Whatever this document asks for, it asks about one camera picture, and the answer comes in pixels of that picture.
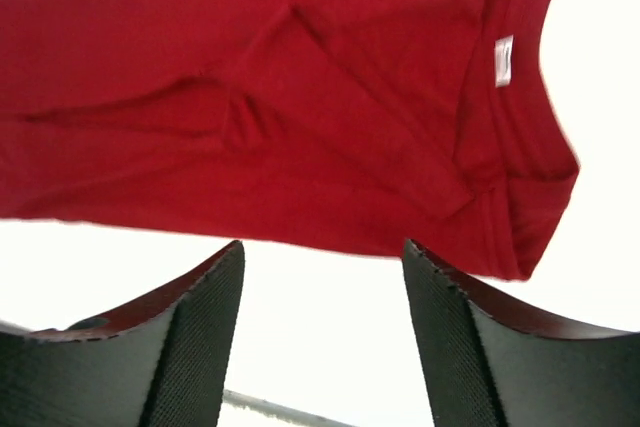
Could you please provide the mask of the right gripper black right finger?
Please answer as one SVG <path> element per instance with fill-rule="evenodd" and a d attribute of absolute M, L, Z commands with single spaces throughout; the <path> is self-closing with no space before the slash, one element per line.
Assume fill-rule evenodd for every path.
<path fill-rule="evenodd" d="M 412 240 L 402 267 L 435 425 L 638 426 L 638 333 L 535 307 Z"/>

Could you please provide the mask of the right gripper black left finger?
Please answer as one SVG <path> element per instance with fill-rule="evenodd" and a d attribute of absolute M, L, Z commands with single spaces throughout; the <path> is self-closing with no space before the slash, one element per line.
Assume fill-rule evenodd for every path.
<path fill-rule="evenodd" d="M 2 327 L 2 425 L 217 425 L 244 272 L 233 241 L 65 330 Z"/>

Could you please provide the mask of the red t-shirt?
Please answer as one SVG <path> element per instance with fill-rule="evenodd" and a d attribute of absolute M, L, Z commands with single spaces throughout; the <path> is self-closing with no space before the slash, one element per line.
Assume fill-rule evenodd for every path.
<path fill-rule="evenodd" d="M 1 215 L 531 277 L 579 165 L 551 0 L 1 0 Z"/>

